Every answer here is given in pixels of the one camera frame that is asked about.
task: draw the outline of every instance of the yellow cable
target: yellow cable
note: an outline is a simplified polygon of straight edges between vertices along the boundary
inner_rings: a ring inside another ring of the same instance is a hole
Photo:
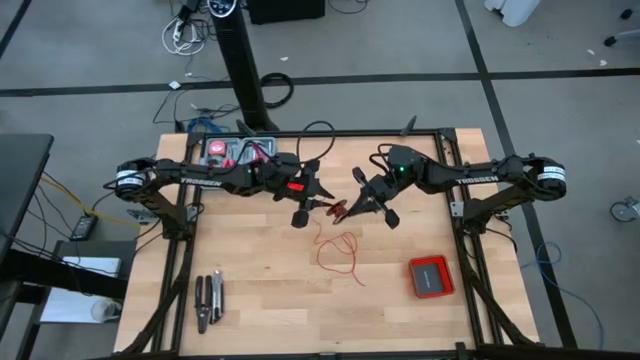
[[[95,215],[96,217],[98,217],[100,219],[103,219],[103,220],[113,221],[113,222],[116,222],[118,224],[127,225],[127,226],[130,226],[130,227],[135,228],[135,229],[139,229],[140,228],[139,225],[130,223],[130,222],[125,221],[125,220],[120,220],[120,219],[111,217],[109,215],[105,215],[103,213],[99,213],[99,212],[97,212],[95,210],[92,210],[92,209],[86,207],[83,203],[81,203],[79,200],[77,200],[75,198],[75,196],[73,196],[70,192],[65,190],[62,186],[54,183],[53,181],[51,181],[51,180],[49,180],[47,178],[41,177],[40,180],[46,182],[47,184],[49,184],[49,185],[53,186],[54,188],[58,189],[59,191],[61,191],[63,194],[67,195],[69,197],[69,199],[71,199],[71,201],[73,201],[76,205],[81,207],[82,210],[84,210],[88,214]]]

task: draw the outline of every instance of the red label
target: red label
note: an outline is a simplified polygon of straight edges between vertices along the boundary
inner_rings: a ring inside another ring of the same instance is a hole
[[[304,185],[296,184],[296,183],[288,183],[287,187],[293,191],[302,191],[304,190]]]

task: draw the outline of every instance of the black desk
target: black desk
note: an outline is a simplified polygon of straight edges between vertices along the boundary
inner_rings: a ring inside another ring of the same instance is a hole
[[[0,135],[0,228],[15,236],[38,185],[53,143],[51,135]],[[0,236],[0,262],[11,240]],[[0,337],[17,300],[21,281],[0,283]]]
[[[0,227],[3,233],[15,236],[18,232],[52,143],[51,135],[0,135]],[[0,233],[0,338],[15,303],[41,304],[48,286],[71,291],[80,287],[85,293],[124,298],[126,280],[18,251],[11,248],[12,243],[11,238]]]

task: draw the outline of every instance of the hand tool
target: hand tool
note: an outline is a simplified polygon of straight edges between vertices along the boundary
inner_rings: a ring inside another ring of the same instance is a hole
[[[222,283],[222,273],[219,270],[213,272],[212,290],[213,303],[211,311],[211,324],[217,323],[224,313],[224,284]]]
[[[211,306],[213,303],[213,289],[211,276],[202,276],[196,278],[196,316],[198,317],[198,333],[204,334],[207,331],[207,322],[211,318]],[[204,291],[204,303],[202,302],[202,293]]]

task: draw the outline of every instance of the desk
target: desk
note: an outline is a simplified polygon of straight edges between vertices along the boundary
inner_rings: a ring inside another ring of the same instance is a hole
[[[457,137],[464,161],[489,160],[480,130],[459,129]],[[182,160],[186,139],[186,135],[163,135],[158,158]],[[433,137],[339,137],[322,159],[318,177],[323,186],[337,199],[352,203],[359,186],[351,168],[362,167],[368,177],[377,173],[367,158],[384,142],[405,144],[438,158]],[[301,158],[315,156],[327,144],[326,138],[303,139]],[[295,152],[295,139],[278,139],[278,150]],[[485,198],[497,187],[476,185],[470,190],[472,197]],[[178,187],[162,191],[168,199],[175,199]],[[452,349],[458,341],[473,348],[444,194],[427,196],[415,187],[400,194],[389,204],[401,218],[395,230],[384,224],[380,214],[332,226],[332,219],[321,211],[311,213],[322,224],[322,238],[344,231],[357,236],[356,273],[365,287],[350,275],[321,269],[313,245],[318,226],[310,221],[305,229],[292,228],[291,215],[297,204],[275,203],[270,198],[269,194],[240,198],[221,191],[202,195],[206,208],[198,221],[180,355],[442,350]],[[493,221],[489,227],[508,231]],[[496,300],[526,336],[537,340],[511,243],[487,234],[482,244]],[[155,310],[167,249],[168,241],[157,240],[137,255],[116,351],[129,345]],[[414,295],[408,261],[429,255],[448,259],[456,289],[453,295],[432,299]],[[349,257],[333,250],[323,252],[322,260],[340,270],[350,268]],[[199,335],[193,308],[195,277],[215,269],[224,274],[226,313],[220,323]],[[479,304],[484,314],[481,301]],[[168,330],[173,310],[167,319]],[[485,338],[490,339],[486,319],[481,320]]]

